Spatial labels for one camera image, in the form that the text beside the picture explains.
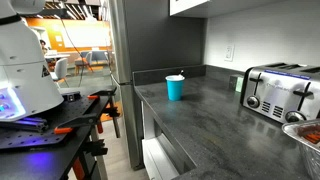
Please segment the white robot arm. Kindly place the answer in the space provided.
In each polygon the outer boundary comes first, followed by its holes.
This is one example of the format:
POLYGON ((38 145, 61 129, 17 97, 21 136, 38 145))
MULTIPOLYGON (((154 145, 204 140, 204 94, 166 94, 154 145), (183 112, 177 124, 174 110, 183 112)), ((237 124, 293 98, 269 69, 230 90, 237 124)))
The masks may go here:
POLYGON ((0 0, 0 121, 13 122, 63 102, 36 34, 21 16, 45 0, 0 0))

